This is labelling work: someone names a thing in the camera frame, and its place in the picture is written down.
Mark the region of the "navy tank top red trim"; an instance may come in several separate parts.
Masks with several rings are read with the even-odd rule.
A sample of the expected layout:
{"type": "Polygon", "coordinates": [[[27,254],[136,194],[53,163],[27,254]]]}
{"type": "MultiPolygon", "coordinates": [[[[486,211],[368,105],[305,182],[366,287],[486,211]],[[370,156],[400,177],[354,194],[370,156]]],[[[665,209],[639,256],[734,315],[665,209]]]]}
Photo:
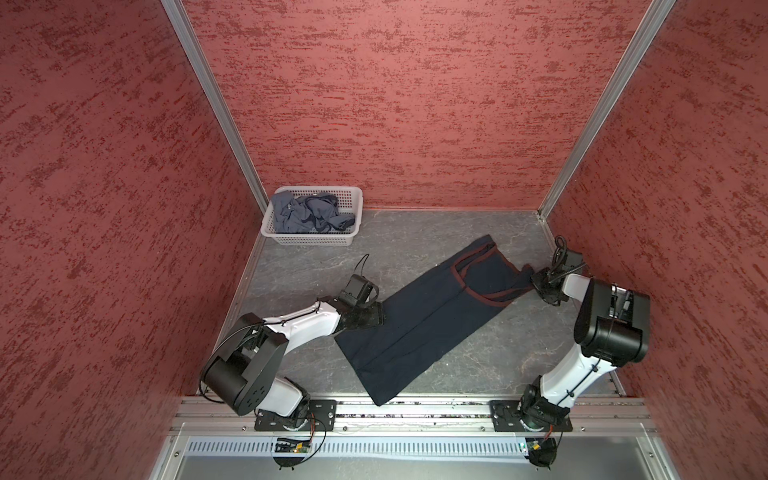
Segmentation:
{"type": "Polygon", "coordinates": [[[388,297],[382,325],[342,332],[336,344],[381,406],[531,291],[533,274],[482,236],[388,297]]]}

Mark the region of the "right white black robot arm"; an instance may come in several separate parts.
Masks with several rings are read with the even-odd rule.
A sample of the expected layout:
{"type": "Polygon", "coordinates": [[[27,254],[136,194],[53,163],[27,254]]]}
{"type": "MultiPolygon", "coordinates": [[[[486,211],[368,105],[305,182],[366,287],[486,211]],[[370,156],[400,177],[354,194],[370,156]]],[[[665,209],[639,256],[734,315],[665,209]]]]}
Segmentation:
{"type": "Polygon", "coordinates": [[[529,431],[563,425],[578,397],[593,383],[642,361],[649,350],[648,295],[576,273],[564,277],[558,292],[580,303],[574,344],[551,371],[526,388],[518,411],[529,431]]]}

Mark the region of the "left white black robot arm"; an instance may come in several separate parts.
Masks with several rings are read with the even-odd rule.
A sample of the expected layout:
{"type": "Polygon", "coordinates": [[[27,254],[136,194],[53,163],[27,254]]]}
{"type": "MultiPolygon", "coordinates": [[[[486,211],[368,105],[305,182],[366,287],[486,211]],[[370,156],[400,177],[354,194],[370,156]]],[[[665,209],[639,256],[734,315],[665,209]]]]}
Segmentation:
{"type": "Polygon", "coordinates": [[[277,317],[246,313],[238,318],[214,349],[199,375],[199,387],[239,416],[272,415],[289,431],[310,423],[310,394],[278,375],[286,354],[318,338],[384,324],[379,301],[351,306],[330,296],[277,317]]]}

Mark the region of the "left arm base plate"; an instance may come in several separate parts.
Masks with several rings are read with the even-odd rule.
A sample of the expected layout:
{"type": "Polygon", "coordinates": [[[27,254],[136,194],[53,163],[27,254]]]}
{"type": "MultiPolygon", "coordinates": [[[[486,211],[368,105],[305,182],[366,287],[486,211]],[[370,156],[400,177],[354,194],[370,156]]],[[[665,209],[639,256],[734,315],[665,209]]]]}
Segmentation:
{"type": "Polygon", "coordinates": [[[280,416],[275,412],[258,410],[254,430],[259,432],[320,432],[334,429],[336,409],[335,400],[302,400],[297,409],[289,416],[280,416]]]}

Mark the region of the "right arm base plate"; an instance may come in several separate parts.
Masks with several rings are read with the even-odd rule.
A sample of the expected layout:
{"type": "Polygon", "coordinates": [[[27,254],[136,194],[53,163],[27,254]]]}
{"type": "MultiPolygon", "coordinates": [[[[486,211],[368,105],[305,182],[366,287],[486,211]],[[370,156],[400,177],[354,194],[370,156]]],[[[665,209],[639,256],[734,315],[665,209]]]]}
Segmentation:
{"type": "Polygon", "coordinates": [[[573,431],[570,410],[556,406],[546,399],[535,400],[524,406],[521,401],[493,400],[489,402],[489,407],[495,432],[573,431]]]}

